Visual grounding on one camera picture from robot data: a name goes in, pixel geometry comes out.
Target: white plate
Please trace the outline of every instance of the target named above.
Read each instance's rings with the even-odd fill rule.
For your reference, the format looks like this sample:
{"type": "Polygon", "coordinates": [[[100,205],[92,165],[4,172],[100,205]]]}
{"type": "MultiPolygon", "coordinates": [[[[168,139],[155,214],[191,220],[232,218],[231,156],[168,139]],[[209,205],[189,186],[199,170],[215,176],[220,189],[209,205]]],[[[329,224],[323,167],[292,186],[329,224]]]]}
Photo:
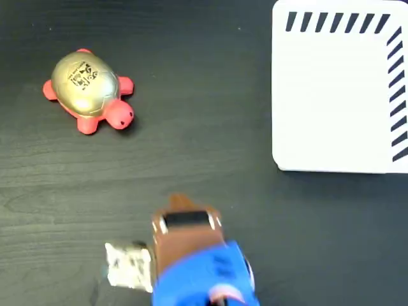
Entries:
{"type": "Polygon", "coordinates": [[[401,1],[276,2],[272,154],[280,169],[408,173],[406,24],[401,1]]]}

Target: white object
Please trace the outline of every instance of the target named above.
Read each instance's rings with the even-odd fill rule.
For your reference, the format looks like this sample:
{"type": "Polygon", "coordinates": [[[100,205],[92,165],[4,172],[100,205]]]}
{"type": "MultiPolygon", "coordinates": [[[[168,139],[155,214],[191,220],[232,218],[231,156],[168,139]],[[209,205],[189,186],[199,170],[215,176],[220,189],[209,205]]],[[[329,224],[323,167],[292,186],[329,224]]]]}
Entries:
{"type": "Polygon", "coordinates": [[[278,167],[408,173],[407,53],[408,5],[401,1],[277,1],[272,154],[278,167]]]}
{"type": "Polygon", "coordinates": [[[140,245],[117,246],[105,244],[108,262],[108,281],[111,286],[153,292],[151,279],[152,258],[147,248],[140,245]]]}

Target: striped border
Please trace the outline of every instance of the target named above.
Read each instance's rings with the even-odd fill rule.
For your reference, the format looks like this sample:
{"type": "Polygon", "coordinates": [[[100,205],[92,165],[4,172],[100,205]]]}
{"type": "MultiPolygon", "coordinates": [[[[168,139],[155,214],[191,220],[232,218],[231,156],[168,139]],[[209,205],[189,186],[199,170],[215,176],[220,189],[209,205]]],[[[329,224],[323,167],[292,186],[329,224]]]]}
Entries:
{"type": "MultiPolygon", "coordinates": [[[[392,73],[396,69],[398,69],[404,63],[404,55],[401,55],[398,59],[395,57],[398,51],[402,50],[404,44],[402,42],[402,27],[399,27],[394,34],[389,38],[387,41],[387,47],[390,47],[390,44],[397,40],[397,44],[395,47],[389,52],[387,56],[388,62],[391,63],[390,68],[388,69],[388,74],[392,73]]],[[[396,77],[388,84],[388,88],[390,89],[390,117],[394,118],[397,115],[407,108],[406,100],[402,99],[402,95],[405,94],[406,88],[405,83],[401,85],[402,80],[405,79],[405,69],[401,69],[400,73],[396,75],[396,77]]],[[[407,116],[404,115],[401,118],[396,119],[396,123],[391,126],[391,132],[396,134],[396,136],[392,142],[391,146],[395,147],[396,145],[401,144],[402,142],[406,142],[408,139],[408,131],[407,131],[407,116]]],[[[408,146],[405,146],[404,149],[399,151],[393,156],[393,162],[398,161],[399,159],[408,155],[408,146]]]]}

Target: turtle leg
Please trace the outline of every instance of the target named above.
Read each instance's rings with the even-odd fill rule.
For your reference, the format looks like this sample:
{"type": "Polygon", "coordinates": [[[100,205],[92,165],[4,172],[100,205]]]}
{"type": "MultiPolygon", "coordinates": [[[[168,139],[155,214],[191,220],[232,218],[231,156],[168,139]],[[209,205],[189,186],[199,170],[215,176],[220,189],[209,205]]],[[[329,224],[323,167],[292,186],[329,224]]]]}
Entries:
{"type": "Polygon", "coordinates": [[[98,128],[98,119],[79,117],[76,120],[76,126],[78,127],[79,132],[85,135],[90,135],[96,132],[96,129],[98,128]]]}
{"type": "Polygon", "coordinates": [[[88,49],[85,49],[85,48],[78,49],[77,52],[92,53],[91,51],[89,51],[88,49]]]}
{"type": "Polygon", "coordinates": [[[43,93],[44,93],[44,96],[50,101],[53,101],[53,100],[57,99],[57,95],[55,94],[55,92],[54,92],[54,90],[52,88],[51,80],[48,80],[48,81],[46,81],[44,83],[43,93]]]}
{"type": "Polygon", "coordinates": [[[119,89],[120,89],[120,95],[123,94],[132,94],[133,93],[133,88],[134,84],[132,80],[126,76],[120,76],[119,77],[119,89]]]}

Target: black stripe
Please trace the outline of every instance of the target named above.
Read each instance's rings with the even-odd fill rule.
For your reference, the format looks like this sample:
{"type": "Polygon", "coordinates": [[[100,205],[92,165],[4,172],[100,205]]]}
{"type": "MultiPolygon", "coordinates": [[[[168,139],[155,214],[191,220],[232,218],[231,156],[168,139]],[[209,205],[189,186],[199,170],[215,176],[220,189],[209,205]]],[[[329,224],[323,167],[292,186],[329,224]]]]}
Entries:
{"type": "Polygon", "coordinates": [[[303,15],[303,21],[302,21],[302,26],[300,27],[300,32],[305,32],[307,29],[307,26],[309,25],[310,18],[312,18],[312,12],[307,11],[303,15]]]}
{"type": "Polygon", "coordinates": [[[292,31],[293,24],[295,22],[297,12],[296,11],[290,11],[288,15],[288,22],[286,23],[286,32],[292,31]]]}
{"type": "Polygon", "coordinates": [[[401,33],[402,33],[402,29],[401,29],[401,27],[399,27],[399,28],[395,31],[395,33],[393,34],[393,36],[391,36],[391,38],[387,41],[387,46],[388,46],[390,43],[392,43],[392,42],[394,41],[394,39],[397,38],[397,36],[398,36],[399,34],[401,34],[401,33]]]}
{"type": "Polygon", "coordinates": [[[404,101],[401,104],[399,104],[396,108],[394,108],[391,113],[390,113],[390,117],[394,116],[396,113],[402,111],[404,108],[407,107],[407,102],[404,101]]]}
{"type": "Polygon", "coordinates": [[[352,13],[350,15],[350,19],[349,19],[349,22],[347,23],[345,33],[350,33],[351,29],[353,28],[354,24],[356,23],[357,18],[358,18],[358,13],[352,13]]]}
{"type": "Polygon", "coordinates": [[[367,16],[364,18],[363,25],[361,26],[360,33],[365,33],[365,31],[367,31],[367,28],[373,18],[374,14],[367,14],[367,16]]]}
{"type": "Polygon", "coordinates": [[[316,25],[316,32],[319,33],[324,25],[324,22],[326,21],[328,13],[320,13],[319,14],[319,19],[317,20],[317,25],[316,25]]]}
{"type": "Polygon", "coordinates": [[[391,73],[396,67],[401,65],[404,62],[404,56],[401,55],[401,57],[394,63],[394,65],[391,66],[391,68],[388,70],[388,73],[391,73]]]}
{"type": "Polygon", "coordinates": [[[393,161],[398,161],[399,159],[408,155],[408,148],[405,148],[401,152],[399,152],[396,156],[393,157],[393,161]]]}
{"type": "Polygon", "coordinates": [[[402,49],[402,41],[400,41],[398,45],[395,46],[395,48],[390,52],[390,54],[388,54],[387,59],[391,59],[394,56],[394,54],[396,54],[401,49],[402,49]]]}
{"type": "Polygon", "coordinates": [[[390,15],[389,14],[383,14],[380,18],[380,21],[378,22],[378,25],[374,31],[375,34],[379,34],[383,27],[385,26],[385,23],[387,23],[390,15]]]}
{"type": "Polygon", "coordinates": [[[391,132],[394,132],[396,129],[398,129],[399,127],[403,126],[406,123],[407,123],[407,116],[403,116],[400,120],[398,120],[397,123],[391,126],[391,132]]]}
{"type": "Polygon", "coordinates": [[[393,143],[392,143],[392,146],[394,147],[394,146],[396,146],[396,145],[398,145],[399,143],[402,143],[404,140],[406,140],[408,138],[408,133],[407,132],[403,132],[398,138],[395,138],[394,139],[394,141],[393,141],[393,143]]]}
{"type": "Polygon", "coordinates": [[[398,81],[401,79],[405,78],[405,72],[402,70],[395,78],[394,80],[391,81],[391,83],[388,85],[388,88],[393,87],[398,81]]]}
{"type": "Polygon", "coordinates": [[[333,23],[332,23],[331,28],[330,28],[331,33],[334,33],[337,30],[337,28],[338,28],[338,26],[340,24],[340,21],[343,18],[343,15],[344,15],[343,13],[336,13],[336,15],[334,15],[333,23]]]}
{"type": "Polygon", "coordinates": [[[405,92],[405,85],[399,88],[399,90],[390,97],[390,103],[394,101],[395,99],[397,99],[399,96],[401,96],[404,92],[405,92]]]}

